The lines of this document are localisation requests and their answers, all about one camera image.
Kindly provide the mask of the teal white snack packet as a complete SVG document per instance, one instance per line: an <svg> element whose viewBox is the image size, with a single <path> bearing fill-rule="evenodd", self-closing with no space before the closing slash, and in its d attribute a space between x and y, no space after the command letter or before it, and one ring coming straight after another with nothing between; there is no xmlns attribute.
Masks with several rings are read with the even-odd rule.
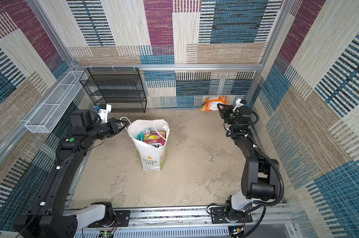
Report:
<svg viewBox="0 0 359 238"><path fill-rule="evenodd" d="M137 140L144 141L145 137L149 136L151 133L151 128L143 129L137 136Z"/></svg>

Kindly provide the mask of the orange snack bag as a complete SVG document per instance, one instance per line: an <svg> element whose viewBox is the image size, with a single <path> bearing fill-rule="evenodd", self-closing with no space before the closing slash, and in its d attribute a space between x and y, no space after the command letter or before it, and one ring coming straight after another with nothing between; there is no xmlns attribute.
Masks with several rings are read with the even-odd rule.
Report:
<svg viewBox="0 0 359 238"><path fill-rule="evenodd" d="M226 95L208 97L202 102L199 111L217 111L218 104L225 104L227 99Z"/></svg>

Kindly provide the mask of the white floral paper bag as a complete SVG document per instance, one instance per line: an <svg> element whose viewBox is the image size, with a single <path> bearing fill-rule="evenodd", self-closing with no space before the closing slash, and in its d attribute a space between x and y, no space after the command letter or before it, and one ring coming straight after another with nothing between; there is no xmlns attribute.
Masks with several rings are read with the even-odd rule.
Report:
<svg viewBox="0 0 359 238"><path fill-rule="evenodd" d="M152 132L166 131L166 143L164 146L155 148L137 140L138 134L146 128ZM161 171L167 152L167 141L170 132L169 124L161 120L135 120L127 128L128 134L135 144L137 153L141 159L142 168L147 171Z"/></svg>

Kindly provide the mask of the orange Fox's candy bag back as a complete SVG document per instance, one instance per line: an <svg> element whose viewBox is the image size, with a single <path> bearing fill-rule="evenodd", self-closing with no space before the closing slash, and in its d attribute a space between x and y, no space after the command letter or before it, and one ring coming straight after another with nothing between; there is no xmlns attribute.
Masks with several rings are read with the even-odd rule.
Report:
<svg viewBox="0 0 359 238"><path fill-rule="evenodd" d="M155 148L159 148L165 145L166 140L166 131L158 131L147 134L143 142Z"/></svg>

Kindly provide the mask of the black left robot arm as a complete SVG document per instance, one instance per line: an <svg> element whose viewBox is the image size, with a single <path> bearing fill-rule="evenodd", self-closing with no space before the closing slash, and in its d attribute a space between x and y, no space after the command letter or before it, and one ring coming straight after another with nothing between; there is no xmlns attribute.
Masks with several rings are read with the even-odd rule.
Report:
<svg viewBox="0 0 359 238"><path fill-rule="evenodd" d="M64 215L64 205L79 165L98 139L111 138L129 121L116 118L102 122L92 110L76 110L70 115L71 127L56 149L56 158L42 191L27 215L17 216L13 227L24 238L73 238L77 231L93 223L112 226L116 215L110 202L98 202Z"/></svg>

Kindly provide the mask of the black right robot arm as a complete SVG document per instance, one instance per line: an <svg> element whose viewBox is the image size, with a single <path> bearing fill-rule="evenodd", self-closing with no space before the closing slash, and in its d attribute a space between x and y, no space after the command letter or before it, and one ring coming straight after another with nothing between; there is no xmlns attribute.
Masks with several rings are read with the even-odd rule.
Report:
<svg viewBox="0 0 359 238"><path fill-rule="evenodd" d="M244 103L233 105L217 104L226 129L226 137L231 138L245 157L240 190L226 200L225 218L236 223L249 213L265 206L281 202L284 182L277 160L269 158L259 148L251 126L259 121L259 115Z"/></svg>

